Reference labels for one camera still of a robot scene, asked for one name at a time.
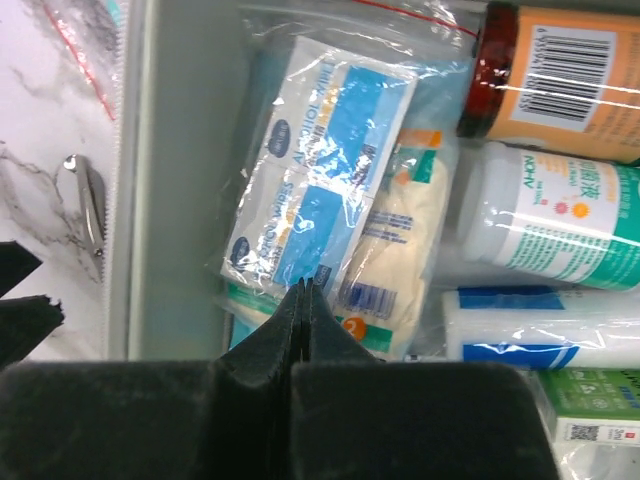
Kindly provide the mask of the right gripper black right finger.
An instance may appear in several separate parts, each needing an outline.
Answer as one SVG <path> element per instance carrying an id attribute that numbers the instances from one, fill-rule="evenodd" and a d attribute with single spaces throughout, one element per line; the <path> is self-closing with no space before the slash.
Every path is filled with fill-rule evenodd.
<path id="1" fill-rule="evenodd" d="M 525 377 L 491 362 L 383 362 L 332 316 L 320 290 L 302 303 L 293 367 L 293 479 L 555 479 L 552 448 Z"/>

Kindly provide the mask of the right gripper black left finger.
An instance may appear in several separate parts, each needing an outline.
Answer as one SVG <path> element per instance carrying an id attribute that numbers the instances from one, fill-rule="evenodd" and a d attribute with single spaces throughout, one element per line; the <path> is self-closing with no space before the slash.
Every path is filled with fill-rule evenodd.
<path id="1" fill-rule="evenodd" d="M 283 479 L 305 287 L 215 360 L 21 363 L 1 376 L 5 479 Z"/>

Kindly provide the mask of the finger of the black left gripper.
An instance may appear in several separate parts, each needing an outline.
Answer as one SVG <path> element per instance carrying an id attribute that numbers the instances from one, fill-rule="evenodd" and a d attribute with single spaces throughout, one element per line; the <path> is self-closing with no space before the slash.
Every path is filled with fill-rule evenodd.
<path id="1" fill-rule="evenodd" d="M 1 369 L 25 359 L 64 322 L 59 303 L 46 295 L 4 299 L 42 261 L 16 241 L 1 243 Z"/>

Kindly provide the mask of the white blue bandage roll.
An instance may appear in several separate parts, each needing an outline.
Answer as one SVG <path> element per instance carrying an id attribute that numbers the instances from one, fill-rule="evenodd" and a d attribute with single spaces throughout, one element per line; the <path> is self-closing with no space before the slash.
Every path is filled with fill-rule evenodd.
<path id="1" fill-rule="evenodd" d="M 579 287 L 459 287 L 441 296 L 446 356 L 533 369 L 639 367 L 639 296 Z"/>

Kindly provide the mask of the green medicine box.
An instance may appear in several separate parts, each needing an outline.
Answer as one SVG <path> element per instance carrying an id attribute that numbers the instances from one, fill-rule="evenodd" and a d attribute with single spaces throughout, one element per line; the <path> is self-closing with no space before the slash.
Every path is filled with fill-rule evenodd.
<path id="1" fill-rule="evenodd" d="M 637 370 L 545 370 L 532 387 L 552 440 L 639 445 Z"/>

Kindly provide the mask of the grey medicine kit case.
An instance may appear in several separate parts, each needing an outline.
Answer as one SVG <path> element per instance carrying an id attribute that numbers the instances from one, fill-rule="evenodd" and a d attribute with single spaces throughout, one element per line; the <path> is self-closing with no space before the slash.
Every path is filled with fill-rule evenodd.
<path id="1" fill-rule="evenodd" d="M 208 361 L 226 349 L 221 286 L 204 269 L 223 246 L 245 181 L 244 143 L 260 50 L 244 12 L 290 16 L 372 54 L 445 57 L 476 43 L 492 1 L 443 1 L 417 8 L 356 2 L 136 1 L 122 45 L 120 154 L 108 218 L 109 355 L 141 361 Z M 551 446 L 565 479 L 635 479 L 635 448 Z"/>

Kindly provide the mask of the dotted plaster packet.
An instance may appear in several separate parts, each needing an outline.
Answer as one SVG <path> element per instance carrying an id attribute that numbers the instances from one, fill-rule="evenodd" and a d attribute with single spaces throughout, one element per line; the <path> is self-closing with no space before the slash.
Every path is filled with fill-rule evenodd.
<path id="1" fill-rule="evenodd" d="M 129 3 L 44 1 L 42 8 L 108 118 L 115 120 L 116 86 L 120 80 L 118 62 Z"/>

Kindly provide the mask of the white green medicine bottle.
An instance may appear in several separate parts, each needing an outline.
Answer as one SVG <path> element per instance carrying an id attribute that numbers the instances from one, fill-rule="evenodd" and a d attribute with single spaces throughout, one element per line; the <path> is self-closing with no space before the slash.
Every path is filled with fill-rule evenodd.
<path id="1" fill-rule="evenodd" d="M 553 281 L 639 286 L 639 171 L 489 142 L 465 159 L 463 258 Z"/>

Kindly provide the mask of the blue white wipes packet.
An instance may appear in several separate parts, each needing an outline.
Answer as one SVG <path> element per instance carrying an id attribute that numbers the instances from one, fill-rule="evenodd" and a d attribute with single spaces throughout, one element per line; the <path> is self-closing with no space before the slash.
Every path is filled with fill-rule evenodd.
<path id="1" fill-rule="evenodd" d="M 341 282 L 416 89 L 411 70 L 299 36 L 221 273 L 283 293 Z"/>

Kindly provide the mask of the amber medicine bottle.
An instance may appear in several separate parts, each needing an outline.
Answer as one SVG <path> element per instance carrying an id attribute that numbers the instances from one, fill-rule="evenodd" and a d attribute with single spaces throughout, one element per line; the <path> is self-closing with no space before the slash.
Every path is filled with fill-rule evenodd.
<path id="1" fill-rule="evenodd" d="M 492 1 L 473 57 L 459 136 L 638 165 L 638 16 Z"/>

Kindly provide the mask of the cotton swab bag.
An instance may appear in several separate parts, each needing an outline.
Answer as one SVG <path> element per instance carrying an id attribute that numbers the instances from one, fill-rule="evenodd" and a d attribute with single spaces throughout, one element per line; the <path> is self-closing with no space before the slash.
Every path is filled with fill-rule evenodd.
<path id="1" fill-rule="evenodd" d="M 278 297 L 231 282 L 225 283 L 216 301 L 231 315 L 230 349 L 265 323 L 280 303 Z"/>

